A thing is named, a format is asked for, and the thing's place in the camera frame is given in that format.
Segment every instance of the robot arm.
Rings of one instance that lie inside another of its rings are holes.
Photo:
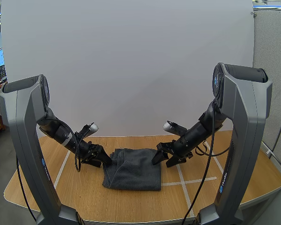
[[[214,129],[229,118],[232,138],[222,180],[214,203],[201,209],[193,225],[241,224],[239,204],[248,187],[259,153],[266,118],[269,116],[272,82],[262,69],[218,63],[213,74]],[[191,129],[167,122],[163,129],[179,135],[169,143],[159,143],[152,159],[167,166],[185,163],[191,150],[212,134],[212,103]]]
[[[81,159],[81,163],[96,167],[100,167],[101,163],[107,165],[112,163],[111,158],[106,154],[101,145],[92,144],[92,142],[86,143],[83,140],[83,138],[94,134],[98,130],[98,126],[95,123],[85,125],[80,132],[75,132],[73,136],[70,127],[57,119],[49,107],[47,116],[37,123],[44,134],[73,152],[79,161]]]
[[[178,135],[180,138],[177,141],[159,143],[157,145],[157,153],[152,159],[153,165],[169,159],[168,153],[173,156],[166,162],[167,167],[185,163],[186,158],[193,156],[191,151],[212,133],[212,103],[209,104],[207,110],[200,116],[199,122],[188,130],[170,121],[164,124],[163,129],[165,131]],[[215,105],[214,124],[216,131],[222,127],[225,119],[226,116],[221,114],[219,107]]]

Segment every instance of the white backdrop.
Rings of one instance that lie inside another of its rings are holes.
[[[252,66],[251,11],[251,0],[4,0],[7,77],[44,74],[50,108],[74,131],[189,128],[214,98],[218,62]]]

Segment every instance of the table edge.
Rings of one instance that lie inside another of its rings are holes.
[[[246,208],[249,208],[250,206],[256,205],[256,204],[258,204],[258,203],[264,201],[265,199],[268,199],[271,195],[273,195],[274,193],[276,193],[276,192],[278,192],[278,191],[280,191],[280,190],[281,190],[281,186],[278,187],[278,188],[276,188],[275,190],[272,190],[272,191],[270,191],[270,192],[268,192],[268,193],[262,195],[262,196],[259,196],[259,197],[257,197],[257,198],[251,199],[251,200],[249,200],[249,201],[247,201],[247,202],[241,203],[241,204],[239,205],[239,208],[240,208],[241,210],[244,210],[244,209],[246,209]]]
[[[17,203],[11,202],[5,198],[3,195],[4,199],[9,202],[14,204],[17,207],[23,208],[28,210],[27,206],[19,205]],[[34,211],[35,213],[40,213],[38,210],[31,209],[31,211]],[[196,216],[193,217],[187,217],[186,222],[191,222],[196,218]],[[179,218],[179,219],[170,219],[170,220],[161,220],[161,221],[148,221],[148,222],[105,222],[105,221],[94,221],[94,220],[83,220],[84,222],[87,222],[86,225],[121,225],[121,224],[128,224],[128,225],[180,225],[182,220],[184,218]]]

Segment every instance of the folded cloth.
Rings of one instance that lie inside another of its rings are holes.
[[[115,149],[111,165],[103,164],[102,185],[121,190],[161,190],[160,163],[152,165],[155,149]]]

